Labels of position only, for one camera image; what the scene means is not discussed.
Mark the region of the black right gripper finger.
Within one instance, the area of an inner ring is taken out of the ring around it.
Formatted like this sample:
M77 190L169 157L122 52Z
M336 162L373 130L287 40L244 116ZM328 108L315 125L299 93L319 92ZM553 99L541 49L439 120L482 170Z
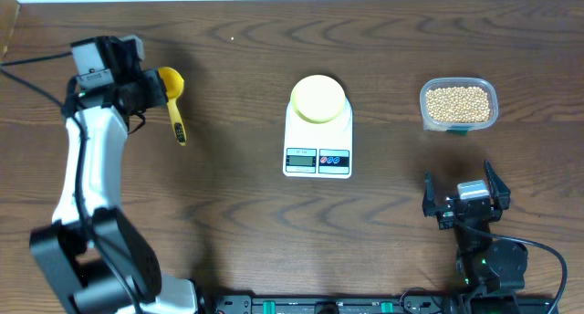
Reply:
M425 191L422 199L422 211L425 217L437 216L445 211L442 205L436 204L433 191L433 177L430 172L424 175Z
M510 206L511 200L510 189L495 173L495 170L488 160L485 160L484 168L486 179L489 184L491 198L502 210L507 210Z

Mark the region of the yellow plastic scoop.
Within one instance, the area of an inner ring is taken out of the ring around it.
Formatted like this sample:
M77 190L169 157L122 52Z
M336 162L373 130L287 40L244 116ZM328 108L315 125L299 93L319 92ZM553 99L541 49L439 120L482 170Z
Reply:
M177 105L177 100L184 90L183 77L177 70L170 67L160 67L158 72L166 88L167 108L175 139L180 145L185 146L187 140L186 131Z

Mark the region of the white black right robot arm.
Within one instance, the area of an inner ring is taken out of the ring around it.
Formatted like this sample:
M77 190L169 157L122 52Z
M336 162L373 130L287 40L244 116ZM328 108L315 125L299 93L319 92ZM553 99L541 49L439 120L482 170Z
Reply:
M447 298L444 313L518 313L516 292L525 287L527 248L517 241L494 236L490 225L510 206L510 189L484 163L485 180L457 185L457 194L437 202L433 177L425 174L422 211L434 216L441 230L453 229L456 269L466 287Z

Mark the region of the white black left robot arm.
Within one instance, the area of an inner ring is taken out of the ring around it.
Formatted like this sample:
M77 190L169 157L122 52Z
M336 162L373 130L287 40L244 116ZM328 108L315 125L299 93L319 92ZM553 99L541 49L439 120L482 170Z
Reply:
M122 211L121 161L130 117L168 102L142 41L102 36L72 43L78 73L62 108L68 132L63 191L29 250L67 313L196 313L194 283L161 271Z

